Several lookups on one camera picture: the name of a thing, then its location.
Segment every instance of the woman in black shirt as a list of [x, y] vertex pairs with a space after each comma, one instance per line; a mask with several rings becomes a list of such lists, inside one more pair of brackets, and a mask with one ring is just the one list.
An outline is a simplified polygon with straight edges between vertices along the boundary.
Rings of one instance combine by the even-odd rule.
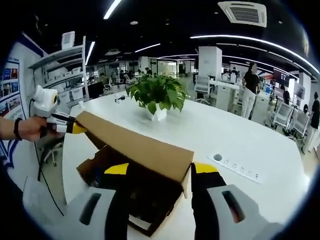
[[318, 99], [318, 93], [314, 93], [314, 102], [311, 109], [311, 122], [307, 128], [307, 136], [305, 140], [305, 144], [301, 148], [302, 152], [305, 154], [307, 150], [310, 152], [314, 145], [314, 138], [319, 126], [319, 118], [320, 118], [320, 102]]
[[251, 62], [249, 69], [243, 77], [242, 84], [245, 86], [242, 98], [241, 116], [248, 119], [256, 100], [256, 94], [260, 92], [260, 81], [257, 76], [258, 67]]

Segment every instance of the poster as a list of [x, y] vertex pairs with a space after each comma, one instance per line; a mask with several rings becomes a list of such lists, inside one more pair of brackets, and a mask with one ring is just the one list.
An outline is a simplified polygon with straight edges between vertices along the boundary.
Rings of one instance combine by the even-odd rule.
[[[9, 58], [3, 74], [0, 75], [0, 116], [5, 119], [26, 119], [20, 94], [20, 64], [16, 58]], [[6, 167], [14, 168], [13, 153], [19, 140], [0, 140], [0, 160]]]

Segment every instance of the black ceiling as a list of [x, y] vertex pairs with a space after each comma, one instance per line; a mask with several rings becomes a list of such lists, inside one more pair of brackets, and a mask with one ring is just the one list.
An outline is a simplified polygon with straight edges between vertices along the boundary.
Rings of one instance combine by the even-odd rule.
[[[62, 33], [75, 31], [75, 44], [81, 44], [82, 36], [86, 36], [87, 50], [92, 41], [96, 43], [90, 56], [90, 65], [101, 60], [114, 61], [116, 57], [136, 60], [139, 56], [195, 54], [198, 46], [232, 43], [277, 53], [296, 61], [318, 77], [317, 73], [304, 62], [266, 44], [230, 38], [190, 39], [191, 36], [216, 34], [263, 39], [294, 51], [318, 68], [317, 56], [311, 43], [308, 51], [305, 51], [304, 28], [279, 0], [248, 1], [266, 6], [267, 28], [230, 23], [219, 8], [218, 0], [122, 0], [110, 18], [103, 20], [113, 1], [55, 0], [51, 3], [38, 1], [34, 5], [34, 14], [38, 20], [31, 14], [24, 31], [49, 53], [61, 49]], [[138, 24], [130, 25], [132, 21], [137, 21]], [[136, 50], [158, 43], [161, 45], [134, 53]], [[228, 45], [219, 45], [219, 48], [222, 49], [223, 55], [266, 62], [286, 71], [297, 70], [292, 63], [266, 52]], [[105, 56], [110, 49], [119, 49], [121, 53], [116, 56]]]

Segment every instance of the black cable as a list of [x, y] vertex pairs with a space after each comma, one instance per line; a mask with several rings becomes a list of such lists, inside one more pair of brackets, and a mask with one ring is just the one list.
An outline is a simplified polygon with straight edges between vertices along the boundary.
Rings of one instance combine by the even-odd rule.
[[[30, 117], [30, 115], [31, 115], [31, 114], [30, 114], [31, 103], [34, 102], [34, 101], [35, 101], [34, 99], [31, 99], [30, 102], [29, 102], [29, 117]], [[36, 158], [37, 158], [38, 164], [39, 164], [39, 171], [40, 171], [40, 173], [42, 174], [42, 177], [43, 177], [43, 179], [44, 179], [45, 185], [46, 185], [46, 187], [47, 187], [48, 190], [49, 190], [49, 193], [50, 193], [51, 198], [52, 198], [52, 200], [53, 200], [53, 202], [54, 202], [54, 205], [55, 205], [56, 208], [59, 210], [59, 212], [61, 213], [61, 215], [64, 216], [64, 213], [63, 213], [63, 212], [61, 211], [61, 209], [58, 207], [58, 204], [56, 203], [56, 200], [55, 200], [55, 198], [54, 198], [54, 196], [52, 195], [52, 192], [51, 192], [51, 190], [50, 190], [50, 187], [49, 187], [49, 184], [48, 184], [48, 182], [47, 182], [47, 179], [46, 179], [44, 173], [42, 172], [42, 169], [41, 169], [41, 168], [42, 168], [42, 164], [41, 164], [41, 162], [40, 162], [40, 160], [39, 160], [37, 145], [36, 145], [35, 142], [33, 142], [33, 145], [34, 145], [34, 149], [35, 149]]]

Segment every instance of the open cardboard box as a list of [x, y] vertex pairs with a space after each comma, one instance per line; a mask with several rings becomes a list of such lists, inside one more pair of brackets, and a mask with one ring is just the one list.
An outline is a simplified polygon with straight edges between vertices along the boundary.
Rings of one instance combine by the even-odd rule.
[[[129, 163], [131, 174], [127, 180], [129, 184], [125, 185], [130, 191], [128, 223], [151, 237], [164, 226], [183, 194], [187, 198], [194, 153], [86, 111], [76, 120], [87, 129], [87, 137], [99, 150], [93, 159], [87, 159], [77, 167], [80, 176], [91, 184], [96, 180], [97, 169], [105, 171], [111, 166]], [[152, 210], [155, 213], [150, 216], [148, 213]]]

